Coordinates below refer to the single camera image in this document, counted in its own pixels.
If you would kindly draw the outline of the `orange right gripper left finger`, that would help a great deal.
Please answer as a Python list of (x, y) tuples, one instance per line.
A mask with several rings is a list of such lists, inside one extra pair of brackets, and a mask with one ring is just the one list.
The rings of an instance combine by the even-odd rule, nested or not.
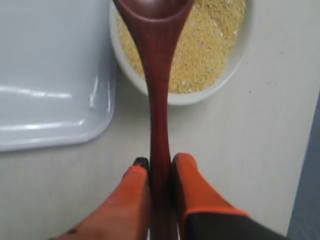
[(146, 240), (151, 216), (149, 161), (134, 160), (120, 183), (89, 216), (54, 240)]

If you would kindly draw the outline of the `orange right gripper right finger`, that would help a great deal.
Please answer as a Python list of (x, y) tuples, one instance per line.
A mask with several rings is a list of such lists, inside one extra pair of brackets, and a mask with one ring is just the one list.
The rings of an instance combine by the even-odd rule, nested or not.
[(176, 213), (182, 240), (285, 240), (228, 203), (202, 176), (194, 157), (172, 162)]

